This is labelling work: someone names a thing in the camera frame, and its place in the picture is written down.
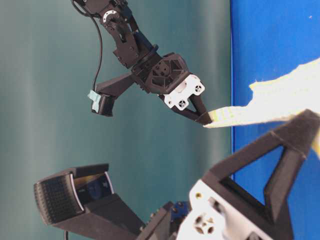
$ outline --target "green wall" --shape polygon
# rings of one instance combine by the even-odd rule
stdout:
[[[228,106],[228,0],[129,0],[159,53],[181,54],[204,82],[209,110]],[[103,31],[102,82],[126,73]],[[207,130],[137,85],[114,117],[90,113],[98,61],[93,23],[69,0],[2,1],[0,8],[0,239],[62,239],[36,209],[33,184],[69,167],[110,163],[115,191],[144,220],[186,200],[195,181],[230,154],[230,130]],[[84,239],[71,235],[72,240]]]

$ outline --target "cable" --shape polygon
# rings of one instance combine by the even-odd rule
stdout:
[[[68,239],[69,239],[69,232],[68,232],[68,231],[64,231],[64,233],[63,233],[63,239],[64,239],[64,240],[68,240]]]
[[[96,70],[93,82],[92,82],[92,90],[95,91],[96,90],[96,82],[97,82],[97,78],[101,69],[101,65],[102,65],[102,57],[103,57],[103,42],[102,42],[102,36],[101,36],[101,31],[100,28],[96,22],[96,20],[94,18],[99,18],[100,16],[98,14],[90,14],[90,12],[85,9],[83,6],[81,6],[81,8],[85,11],[82,12],[77,5],[75,4],[75,0],[71,0],[71,4],[73,5],[73,7],[76,9],[76,11],[78,13],[80,13],[81,15],[85,16],[85,17],[89,17],[91,18],[91,20],[93,21],[93,24],[95,25],[95,28],[98,32],[98,37],[99,37],[99,42],[100,42],[100,56],[99,56],[99,63],[98,63],[98,68]]]

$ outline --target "cloth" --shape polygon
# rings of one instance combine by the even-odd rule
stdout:
[[[299,65],[275,80],[251,84],[252,100],[247,106],[228,106],[209,112],[206,128],[288,121],[309,109],[320,115],[320,58]],[[320,132],[312,148],[320,157]]]

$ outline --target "blue panel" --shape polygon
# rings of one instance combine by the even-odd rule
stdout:
[[[252,99],[249,84],[276,79],[298,65],[320,57],[319,0],[233,0],[233,103],[245,106]],[[278,123],[235,127],[237,151]],[[236,181],[259,196],[269,165],[247,167]],[[312,152],[303,165],[289,197],[296,240],[320,239],[320,161]]]

